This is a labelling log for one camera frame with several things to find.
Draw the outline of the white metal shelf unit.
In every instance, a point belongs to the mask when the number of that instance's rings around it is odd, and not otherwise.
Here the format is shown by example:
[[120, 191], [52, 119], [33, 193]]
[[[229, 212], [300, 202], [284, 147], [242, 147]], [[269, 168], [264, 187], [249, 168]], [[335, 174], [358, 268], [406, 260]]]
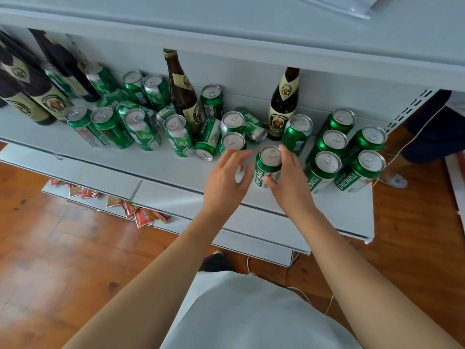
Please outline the white metal shelf unit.
[[[0, 0], [0, 26], [38, 28], [111, 68], [167, 75], [178, 51], [200, 94], [214, 84], [225, 110], [266, 120], [287, 66], [299, 67], [297, 113], [317, 134], [339, 108], [355, 128], [392, 133], [438, 89], [465, 92], [465, 0], [368, 0], [362, 21], [302, 0]], [[215, 161], [179, 158], [163, 131], [158, 150], [93, 148], [72, 128], [0, 113], [0, 162], [171, 215], [155, 228], [179, 235], [199, 212]]]

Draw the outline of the person's left hand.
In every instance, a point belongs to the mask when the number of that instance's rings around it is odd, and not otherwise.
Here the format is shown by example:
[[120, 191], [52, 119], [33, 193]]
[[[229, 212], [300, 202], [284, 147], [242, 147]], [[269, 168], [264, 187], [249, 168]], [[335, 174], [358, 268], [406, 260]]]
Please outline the person's left hand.
[[236, 170], [251, 154], [252, 150], [224, 151], [207, 178], [202, 215], [226, 221], [236, 211], [250, 187], [236, 186], [236, 179], [240, 179]]

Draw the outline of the person's black shoe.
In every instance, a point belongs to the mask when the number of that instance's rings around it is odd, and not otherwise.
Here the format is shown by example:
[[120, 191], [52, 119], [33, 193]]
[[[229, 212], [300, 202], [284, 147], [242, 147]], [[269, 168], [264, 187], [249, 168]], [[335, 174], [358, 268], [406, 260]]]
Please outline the person's black shoe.
[[233, 265], [226, 257], [224, 252], [216, 250], [211, 255], [203, 259], [198, 272], [222, 272], [222, 271], [235, 271]]

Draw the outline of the person's left forearm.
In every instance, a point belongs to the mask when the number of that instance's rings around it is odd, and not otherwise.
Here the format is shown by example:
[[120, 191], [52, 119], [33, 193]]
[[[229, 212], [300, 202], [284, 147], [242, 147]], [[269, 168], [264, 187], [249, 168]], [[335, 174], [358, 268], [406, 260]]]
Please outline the person's left forearm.
[[207, 209], [62, 349], [158, 349], [212, 241], [233, 214]]

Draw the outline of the person's right hand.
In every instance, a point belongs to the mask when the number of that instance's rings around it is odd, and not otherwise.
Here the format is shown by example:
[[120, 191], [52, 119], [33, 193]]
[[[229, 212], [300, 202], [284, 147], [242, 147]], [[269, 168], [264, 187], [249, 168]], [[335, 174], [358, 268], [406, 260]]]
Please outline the person's right hand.
[[276, 202], [290, 219], [315, 215], [317, 208], [297, 156], [282, 144], [279, 148], [282, 155], [280, 179], [278, 186], [271, 190]]

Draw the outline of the green beer can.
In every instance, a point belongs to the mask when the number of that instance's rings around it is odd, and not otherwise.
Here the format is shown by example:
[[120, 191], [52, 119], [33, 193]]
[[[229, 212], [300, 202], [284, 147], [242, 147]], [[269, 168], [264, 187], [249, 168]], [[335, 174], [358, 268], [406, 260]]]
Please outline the green beer can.
[[264, 176], [275, 179], [279, 176], [282, 167], [282, 155], [278, 146], [264, 146], [257, 153], [254, 168], [254, 183], [261, 188], [267, 188], [263, 181]]

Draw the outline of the row of red snack packets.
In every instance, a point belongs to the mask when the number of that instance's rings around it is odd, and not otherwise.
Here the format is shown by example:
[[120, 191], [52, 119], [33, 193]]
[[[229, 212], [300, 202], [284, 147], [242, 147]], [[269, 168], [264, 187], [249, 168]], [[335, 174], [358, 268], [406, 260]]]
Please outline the row of red snack packets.
[[137, 206], [122, 198], [105, 194], [87, 187], [81, 187], [69, 182], [50, 178], [42, 192], [64, 199], [78, 205], [104, 212], [125, 220], [135, 222], [137, 228], [153, 226], [154, 222], [166, 224], [171, 216], [157, 211]]

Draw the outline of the brown glass beer bottle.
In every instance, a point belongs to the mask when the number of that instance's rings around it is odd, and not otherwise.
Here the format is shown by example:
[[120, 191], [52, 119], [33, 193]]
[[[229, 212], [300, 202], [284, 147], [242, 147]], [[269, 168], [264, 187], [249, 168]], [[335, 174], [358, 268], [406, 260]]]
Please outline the brown glass beer bottle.
[[202, 127], [202, 111], [194, 87], [182, 69], [177, 51], [165, 48], [163, 53], [167, 63], [174, 108], [179, 115], [185, 117], [194, 138], [197, 138]]
[[78, 60], [60, 43], [52, 40], [43, 30], [28, 29], [38, 46], [41, 48], [45, 58], [55, 68], [64, 81], [69, 84], [73, 93], [85, 101], [95, 103], [101, 99], [100, 94], [92, 86], [84, 72], [79, 67]]
[[277, 85], [268, 112], [268, 137], [282, 139], [288, 120], [294, 116], [299, 101], [299, 68], [288, 67]]
[[57, 120], [66, 123], [65, 110], [73, 103], [46, 77], [34, 59], [30, 64], [29, 52], [0, 30], [0, 68], [10, 82]]
[[10, 106], [25, 114], [35, 123], [48, 126], [57, 120], [35, 101], [29, 98], [19, 82], [0, 69], [0, 98]]

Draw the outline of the cluster of green cans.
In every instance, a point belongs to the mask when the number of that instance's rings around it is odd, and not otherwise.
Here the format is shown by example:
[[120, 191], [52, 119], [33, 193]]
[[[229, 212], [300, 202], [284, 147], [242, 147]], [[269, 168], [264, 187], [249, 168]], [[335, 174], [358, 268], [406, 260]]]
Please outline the cluster of green cans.
[[213, 149], [218, 144], [219, 151], [226, 148], [220, 140], [228, 142], [229, 134], [236, 134], [240, 139], [249, 139], [255, 143], [263, 141], [274, 129], [283, 129], [283, 144], [290, 151], [299, 155], [312, 133], [316, 133], [314, 122], [309, 115], [303, 113], [280, 114], [270, 109], [269, 123], [253, 116], [244, 107], [237, 107], [234, 111], [224, 113], [223, 93], [218, 86], [207, 85], [201, 91], [201, 103], [204, 111], [198, 104], [181, 116], [177, 115], [172, 105], [159, 111], [150, 111], [131, 101], [116, 100], [116, 92], [107, 93], [107, 106], [98, 107], [90, 112], [84, 106], [74, 106], [65, 110], [65, 118], [69, 126], [77, 129], [79, 133], [89, 131], [92, 136], [92, 127], [96, 131], [106, 134], [108, 140], [117, 139], [122, 129], [113, 125], [113, 119], [119, 119], [128, 134], [139, 143], [141, 148], [150, 151], [159, 147], [161, 138], [156, 130], [159, 125], [170, 140], [172, 146], [180, 157], [185, 158], [199, 153], [200, 158], [211, 160]]

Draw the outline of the person's right forearm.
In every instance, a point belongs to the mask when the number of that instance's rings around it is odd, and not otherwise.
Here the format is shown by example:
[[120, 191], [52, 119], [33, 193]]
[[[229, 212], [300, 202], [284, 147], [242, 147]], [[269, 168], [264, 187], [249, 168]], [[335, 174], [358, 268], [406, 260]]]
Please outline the person's right forearm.
[[369, 264], [314, 206], [285, 208], [364, 349], [465, 349]]

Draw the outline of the person's white shirt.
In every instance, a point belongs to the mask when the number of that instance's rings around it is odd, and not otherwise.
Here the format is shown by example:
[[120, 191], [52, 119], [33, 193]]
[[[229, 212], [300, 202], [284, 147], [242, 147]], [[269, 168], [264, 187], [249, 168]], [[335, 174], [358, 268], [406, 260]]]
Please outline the person's white shirt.
[[160, 349], [362, 349], [299, 295], [257, 276], [198, 272]]

